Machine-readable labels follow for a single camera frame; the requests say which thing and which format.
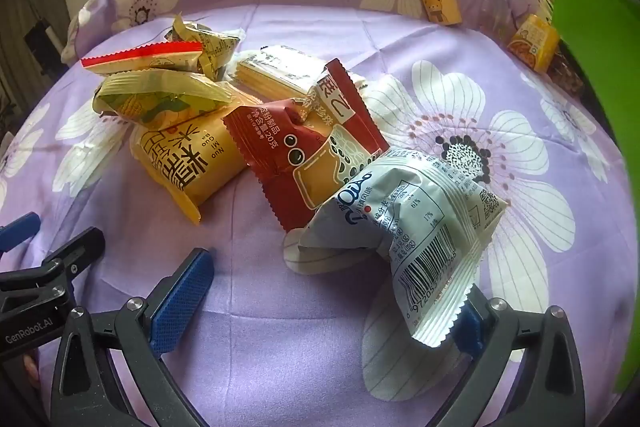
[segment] barcode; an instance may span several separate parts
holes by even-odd
[[[455,256],[456,248],[453,246],[449,229],[447,225],[443,225],[427,247],[402,270],[398,278],[409,306],[413,308],[418,303],[426,304],[444,269],[450,266]]]

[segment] yellow food package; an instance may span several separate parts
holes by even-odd
[[[227,82],[189,71],[140,70],[107,76],[94,95],[94,111],[161,130],[231,102]]]
[[[195,22],[184,22],[179,15],[174,19],[174,26],[164,36],[169,41],[200,42],[202,55],[198,64],[202,73],[213,80],[218,70],[225,66],[234,54],[241,41],[239,35],[215,32],[208,26]]]
[[[537,73],[545,73],[556,48],[560,35],[553,26],[540,17],[529,15],[509,42],[507,49]]]
[[[260,103],[226,82],[221,84],[232,97],[219,110],[164,130],[136,126],[129,140],[133,157],[196,225],[201,217],[198,206],[246,167],[222,118],[241,105]]]
[[[280,44],[239,55],[237,63],[229,66],[229,75],[270,100],[306,96],[326,64],[325,60]],[[350,71],[349,76],[358,89],[365,82],[359,74]]]

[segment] green panel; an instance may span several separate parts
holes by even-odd
[[[596,92],[626,159],[640,230],[640,6],[629,0],[555,0],[553,25]],[[640,367],[640,293],[616,388]]]

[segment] purple tablecloth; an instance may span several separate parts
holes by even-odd
[[[478,0],[458,1],[472,27]],[[535,0],[511,2],[516,16],[534,10]],[[565,309],[590,425],[601,418],[630,328],[638,259],[623,159],[584,108],[481,34],[427,22],[419,0],[92,0],[72,23],[66,58],[159,41],[177,12],[214,29],[244,28],[242,49],[286,44],[339,57],[369,80],[364,99],[389,142],[465,165],[509,201],[478,284],[516,309]],[[164,356],[210,425],[427,423],[468,360],[451,343],[431,350],[411,340],[388,265],[375,255],[306,259],[285,250],[296,232],[285,237],[249,170],[192,225],[130,155],[129,125],[92,113],[99,81],[73,65],[2,160],[0,223],[35,211],[42,229],[0,268],[35,266],[99,227],[105,256],[76,282],[79,302],[95,312],[146,296],[191,248],[213,249],[212,288]],[[56,349],[40,352],[45,401]],[[482,421],[499,411],[519,358]]]

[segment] snack package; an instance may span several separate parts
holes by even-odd
[[[545,73],[554,58],[560,35],[540,17],[529,15],[507,49],[537,73]]]
[[[172,70],[115,73],[94,95],[94,111],[118,116],[152,130],[178,125],[231,102],[228,82]]]
[[[223,119],[285,230],[388,149],[349,75],[334,59],[304,99],[239,107]]]
[[[325,61],[287,46],[267,46],[260,51],[241,52],[228,73],[238,82],[270,100],[305,96],[324,71]],[[356,88],[365,78],[349,72]]]
[[[232,96],[219,110],[159,131],[136,126],[129,140],[133,157],[195,224],[200,222],[198,206],[246,167],[222,117],[260,103],[226,82],[220,84]]]
[[[299,248],[378,250],[412,337],[437,347],[506,206],[440,158],[393,148],[322,204]]]
[[[218,70],[231,60],[243,35],[242,30],[239,30],[237,35],[215,32],[203,24],[184,22],[178,15],[174,19],[174,26],[164,38],[171,42],[187,41],[202,44],[202,54],[198,58],[200,73],[215,80]]]
[[[199,42],[156,42],[101,57],[81,58],[85,70],[97,74],[113,74],[130,70],[162,68],[163,70],[198,72]]]

